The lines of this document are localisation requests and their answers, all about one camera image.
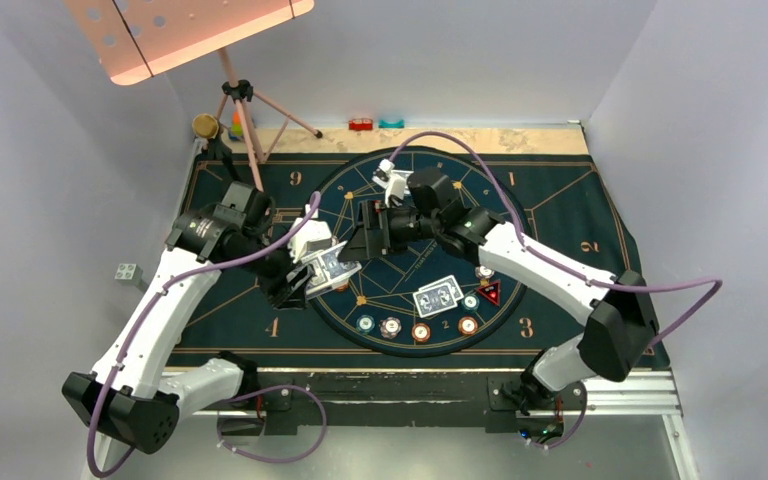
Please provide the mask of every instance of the gray wall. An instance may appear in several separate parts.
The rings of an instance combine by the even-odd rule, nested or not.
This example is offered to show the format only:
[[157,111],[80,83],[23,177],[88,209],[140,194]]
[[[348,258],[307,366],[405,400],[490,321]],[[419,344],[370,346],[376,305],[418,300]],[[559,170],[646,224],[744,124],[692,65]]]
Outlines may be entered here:
[[[319,125],[388,111],[414,124],[565,122],[593,113],[654,4],[318,0],[230,52],[239,75]],[[216,55],[169,78],[188,114],[216,111]],[[254,113],[283,121],[262,105]]]
[[60,395],[124,326],[186,175],[164,78],[114,86],[59,2],[0,1],[0,478],[77,478],[86,428]]
[[587,131],[649,280],[725,277],[667,341],[702,478],[768,478],[768,1],[659,2]]

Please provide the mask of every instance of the red triangle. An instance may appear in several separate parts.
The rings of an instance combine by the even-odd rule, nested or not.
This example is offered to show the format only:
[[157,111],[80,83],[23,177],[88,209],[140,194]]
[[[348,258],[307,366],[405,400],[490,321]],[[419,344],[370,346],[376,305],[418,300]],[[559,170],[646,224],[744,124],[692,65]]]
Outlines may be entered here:
[[496,280],[490,285],[478,287],[475,291],[480,293],[482,297],[490,300],[493,305],[496,305],[497,307],[499,306],[499,301],[502,298],[502,284],[499,280]]

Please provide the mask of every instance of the number 4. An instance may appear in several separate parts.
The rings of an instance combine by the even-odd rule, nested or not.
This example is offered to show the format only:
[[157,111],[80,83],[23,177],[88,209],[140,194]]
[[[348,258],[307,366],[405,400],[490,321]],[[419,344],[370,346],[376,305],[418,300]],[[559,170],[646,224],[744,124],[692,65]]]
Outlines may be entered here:
[[275,320],[272,320],[272,323],[269,324],[268,327],[266,327],[266,330],[264,330],[266,333],[269,333],[270,337],[277,337],[278,336],[278,317],[275,317]]

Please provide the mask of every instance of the gold round object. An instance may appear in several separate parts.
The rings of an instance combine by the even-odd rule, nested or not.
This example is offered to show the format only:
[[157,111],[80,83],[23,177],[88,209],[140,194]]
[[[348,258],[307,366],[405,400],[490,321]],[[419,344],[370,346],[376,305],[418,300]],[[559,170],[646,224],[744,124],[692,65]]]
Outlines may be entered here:
[[199,114],[193,119],[193,133],[210,140],[219,133],[219,120],[208,113]]

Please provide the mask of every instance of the deck of cards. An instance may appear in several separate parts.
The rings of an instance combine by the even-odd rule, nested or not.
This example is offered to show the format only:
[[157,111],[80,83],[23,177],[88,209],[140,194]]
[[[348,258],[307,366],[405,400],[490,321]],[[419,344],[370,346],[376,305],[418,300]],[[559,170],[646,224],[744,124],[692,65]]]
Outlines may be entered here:
[[331,248],[311,253],[302,258],[303,264],[313,268],[313,276],[305,290],[305,296],[308,299],[345,285],[352,275],[360,271],[359,262],[340,263],[337,260],[337,255],[345,245],[346,242],[338,243]]
[[457,308],[463,292],[454,275],[429,283],[413,294],[413,302],[419,318],[426,318],[446,310]]

